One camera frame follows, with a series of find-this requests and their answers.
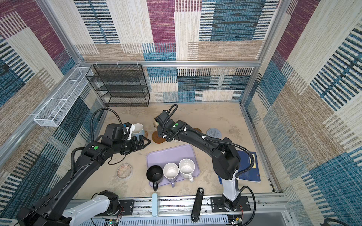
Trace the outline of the white mug blue handle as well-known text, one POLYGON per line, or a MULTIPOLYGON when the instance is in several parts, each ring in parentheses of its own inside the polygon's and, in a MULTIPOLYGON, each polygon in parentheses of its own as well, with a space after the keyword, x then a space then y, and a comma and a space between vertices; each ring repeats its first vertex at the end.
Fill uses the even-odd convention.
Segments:
POLYGON ((133 124, 132 128, 132 137, 136 137, 138 140, 140 140, 141 136, 145 136, 145 130, 142 124, 133 124))

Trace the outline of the dark brown wooden coaster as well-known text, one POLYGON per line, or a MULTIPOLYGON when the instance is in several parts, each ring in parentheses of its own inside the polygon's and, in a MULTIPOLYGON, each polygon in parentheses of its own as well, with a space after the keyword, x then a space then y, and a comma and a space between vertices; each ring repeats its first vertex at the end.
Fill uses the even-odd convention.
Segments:
POLYGON ((156 144, 162 144, 162 143, 164 143, 166 140, 165 140, 164 138, 162 138, 162 137, 159 137, 159 136, 158 136, 158 132, 157 132, 157 131, 154 131, 154 132, 152 133, 152 141, 153 141, 154 143, 156 143, 156 144))

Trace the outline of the blue-grey woven round coaster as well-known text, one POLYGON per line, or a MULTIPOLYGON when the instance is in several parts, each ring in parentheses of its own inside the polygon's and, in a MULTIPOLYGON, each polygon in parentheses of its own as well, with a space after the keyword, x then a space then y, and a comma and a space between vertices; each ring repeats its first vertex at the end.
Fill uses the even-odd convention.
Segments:
POLYGON ((218 138, 221 139, 222 138, 222 133, 219 131, 219 129, 216 128, 210 128, 206 131, 206 134, 210 137, 213 138, 218 138))

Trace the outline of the beige ceramic mug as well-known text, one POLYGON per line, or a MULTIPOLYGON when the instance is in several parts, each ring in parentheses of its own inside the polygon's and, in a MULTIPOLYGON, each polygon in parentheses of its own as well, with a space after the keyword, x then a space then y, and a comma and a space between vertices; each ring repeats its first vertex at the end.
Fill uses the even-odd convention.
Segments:
POLYGON ((156 120, 154 120, 153 123, 155 130, 158 130, 159 123, 156 120))

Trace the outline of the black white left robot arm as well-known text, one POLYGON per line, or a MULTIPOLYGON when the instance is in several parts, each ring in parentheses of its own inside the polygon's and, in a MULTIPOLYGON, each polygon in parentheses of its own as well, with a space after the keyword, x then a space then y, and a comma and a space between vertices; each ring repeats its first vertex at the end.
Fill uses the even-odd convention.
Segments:
POLYGON ((64 226, 63 211, 88 180, 114 154, 125 154, 147 147, 151 141, 141 136, 130 140, 116 139, 111 146, 91 142, 86 147, 76 148, 71 154, 71 169, 43 198, 31 208, 22 207, 16 218, 21 226, 64 226))

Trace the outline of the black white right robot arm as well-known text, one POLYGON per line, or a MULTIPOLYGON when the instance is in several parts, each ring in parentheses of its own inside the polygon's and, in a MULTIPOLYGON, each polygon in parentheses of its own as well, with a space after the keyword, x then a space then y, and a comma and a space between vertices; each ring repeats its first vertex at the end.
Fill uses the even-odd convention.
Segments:
POLYGON ((255 158, 245 147, 233 143, 230 139, 218 139, 200 133, 188 125, 183 127, 171 126, 169 129, 162 129, 157 126, 157 131, 167 142, 174 139, 191 144, 207 153, 213 164, 214 172, 222 179, 224 207, 228 211, 235 211, 239 206, 241 192, 237 183, 239 175, 251 170, 255 164, 255 158), (250 159, 250 164, 240 169, 240 156, 238 151, 245 152, 250 159))

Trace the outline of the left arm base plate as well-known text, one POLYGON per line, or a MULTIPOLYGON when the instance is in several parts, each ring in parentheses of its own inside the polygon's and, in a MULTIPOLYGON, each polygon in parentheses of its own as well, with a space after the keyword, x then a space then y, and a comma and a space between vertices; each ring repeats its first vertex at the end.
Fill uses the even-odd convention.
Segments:
POLYGON ((101 213, 96 215, 97 217, 105 217, 105 216, 131 216, 133 214, 133 208, 134 208, 134 203, 135 200, 131 199, 131 200, 125 200, 125 199, 120 199, 118 200, 119 205, 118 205, 118 210, 115 213, 101 213))

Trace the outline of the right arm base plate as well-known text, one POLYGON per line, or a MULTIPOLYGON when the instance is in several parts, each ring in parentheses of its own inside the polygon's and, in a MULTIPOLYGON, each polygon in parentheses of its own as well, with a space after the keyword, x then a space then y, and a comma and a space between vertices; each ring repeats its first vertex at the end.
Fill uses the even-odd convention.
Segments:
POLYGON ((209 198, 212 212, 235 212, 235 211, 251 211, 250 202, 247 196, 240 196, 234 201, 229 201, 225 197, 209 198))

